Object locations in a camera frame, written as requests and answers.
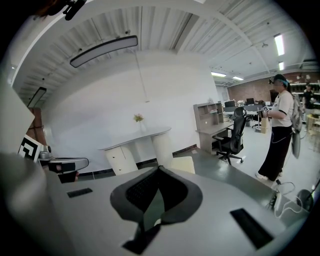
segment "brick wall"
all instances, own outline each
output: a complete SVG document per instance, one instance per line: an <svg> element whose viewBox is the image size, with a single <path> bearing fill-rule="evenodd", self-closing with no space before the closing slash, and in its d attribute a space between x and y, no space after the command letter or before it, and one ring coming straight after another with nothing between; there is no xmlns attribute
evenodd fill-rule
<svg viewBox="0 0 320 256"><path fill-rule="evenodd" d="M297 76L300 74L302 74L302 78L297 79ZM292 84L296 82L305 83L307 74L310 76L310 83L317 83L320 80L320 73L318 72L297 72L283 75ZM264 78L229 87L228 93L230 100L234 99L235 102L240 100L246 101L248 98L254 98L255 101L263 100L270 102L270 90L272 89L273 85L269 84L269 78Z"/></svg>

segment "white wall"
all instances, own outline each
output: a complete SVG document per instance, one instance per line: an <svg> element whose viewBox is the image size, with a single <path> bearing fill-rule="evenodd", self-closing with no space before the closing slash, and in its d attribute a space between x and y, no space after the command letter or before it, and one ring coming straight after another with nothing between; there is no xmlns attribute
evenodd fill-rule
<svg viewBox="0 0 320 256"><path fill-rule="evenodd" d="M81 172L109 169L103 151L110 138L133 133L141 113L146 125L170 126L172 151L199 143L193 104L218 101L209 66L203 56L171 51L125 53L77 75L46 102L42 119L47 143L57 157L87 157ZM131 144L136 162L155 157L151 140Z"/></svg>
<svg viewBox="0 0 320 256"><path fill-rule="evenodd" d="M217 86L216 90L217 90L217 93L218 93L219 101L221 101L222 104L224 102L229 101L229 93L228 93L228 89L226 87Z"/></svg>

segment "woman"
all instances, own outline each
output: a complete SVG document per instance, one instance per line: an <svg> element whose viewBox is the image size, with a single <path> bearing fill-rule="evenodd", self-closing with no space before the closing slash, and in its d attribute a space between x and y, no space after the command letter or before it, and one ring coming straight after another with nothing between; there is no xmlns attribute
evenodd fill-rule
<svg viewBox="0 0 320 256"><path fill-rule="evenodd" d="M275 181L279 175L282 175L290 145L294 99L290 92L290 84L282 74L275 75L272 83L279 94L272 110L263 113L263 117L272 118L270 146L264 163L255 176L258 179Z"/></svg>

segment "black mesh office chair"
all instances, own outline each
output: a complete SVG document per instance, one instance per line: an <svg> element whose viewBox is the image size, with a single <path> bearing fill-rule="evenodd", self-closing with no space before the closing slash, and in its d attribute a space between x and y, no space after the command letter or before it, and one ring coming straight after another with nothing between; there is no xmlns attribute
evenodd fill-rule
<svg viewBox="0 0 320 256"><path fill-rule="evenodd" d="M237 107L234 110L234 116L236 118L234 119L231 137L213 137L219 143L220 151L217 151L216 155L222 155L220 159L228 159L229 165L231 165L230 158L240 159L241 163L244 162L241 157L235 155L237 155L244 148L243 144L241 144L241 141L247 120L247 111L242 106Z"/></svg>

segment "vase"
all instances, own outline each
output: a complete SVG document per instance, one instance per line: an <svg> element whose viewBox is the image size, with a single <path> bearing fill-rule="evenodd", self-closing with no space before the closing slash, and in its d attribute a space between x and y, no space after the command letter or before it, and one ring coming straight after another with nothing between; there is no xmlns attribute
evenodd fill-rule
<svg viewBox="0 0 320 256"><path fill-rule="evenodd" d="M140 131L142 133L145 133L147 131L145 124L142 121L140 121L139 124L140 124Z"/></svg>

